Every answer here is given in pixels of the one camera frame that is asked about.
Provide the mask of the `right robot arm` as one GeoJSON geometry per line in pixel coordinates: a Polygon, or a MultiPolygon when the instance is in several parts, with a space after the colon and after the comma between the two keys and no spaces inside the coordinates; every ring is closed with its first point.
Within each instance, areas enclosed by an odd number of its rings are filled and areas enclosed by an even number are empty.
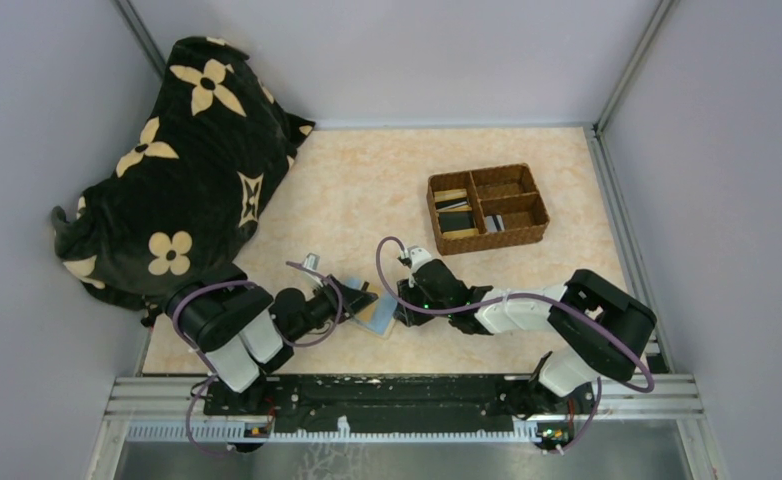
{"type": "Polygon", "coordinates": [[[557,333],[565,347],[546,355],[532,379],[552,397],[564,398],[600,377],[627,384],[635,370],[645,375],[640,392],[654,387],[640,357],[656,328],[655,313],[591,270],[543,289],[510,290],[468,286],[440,259],[405,264],[410,275],[398,281],[396,298],[407,325],[444,317],[468,335],[557,333]]]}

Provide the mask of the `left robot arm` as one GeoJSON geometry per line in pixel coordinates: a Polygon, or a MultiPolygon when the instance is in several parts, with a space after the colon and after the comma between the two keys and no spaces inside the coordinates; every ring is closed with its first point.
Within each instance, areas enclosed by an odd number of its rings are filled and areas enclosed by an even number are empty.
{"type": "Polygon", "coordinates": [[[273,295],[234,264],[186,282],[160,301],[177,335],[231,391],[241,394],[281,368],[303,341],[324,326],[353,319],[378,301],[366,283],[350,287],[311,274],[311,297],[296,288],[273,295]]]}

